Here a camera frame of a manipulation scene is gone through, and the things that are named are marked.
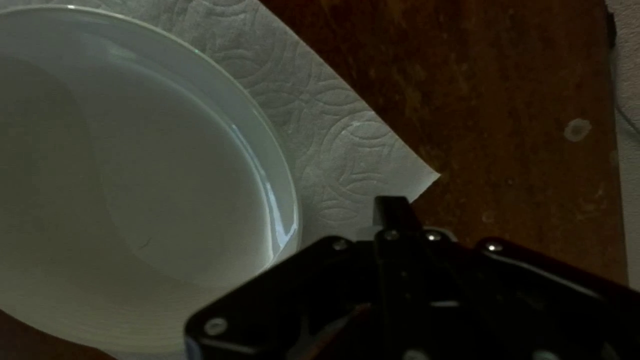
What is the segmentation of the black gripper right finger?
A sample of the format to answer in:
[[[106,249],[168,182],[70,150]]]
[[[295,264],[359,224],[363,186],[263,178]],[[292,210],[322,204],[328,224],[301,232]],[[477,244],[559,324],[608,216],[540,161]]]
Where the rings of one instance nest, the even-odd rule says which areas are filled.
[[[502,237],[424,229],[424,252],[487,334],[485,357],[640,360],[639,291]]]

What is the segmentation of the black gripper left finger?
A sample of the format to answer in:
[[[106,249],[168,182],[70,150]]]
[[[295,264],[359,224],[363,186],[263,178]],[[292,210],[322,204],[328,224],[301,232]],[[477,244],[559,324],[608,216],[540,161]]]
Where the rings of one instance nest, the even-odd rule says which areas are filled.
[[[388,360],[428,360],[421,319],[421,249],[422,224],[404,196],[378,196],[374,217],[374,258],[380,283],[380,312]]]

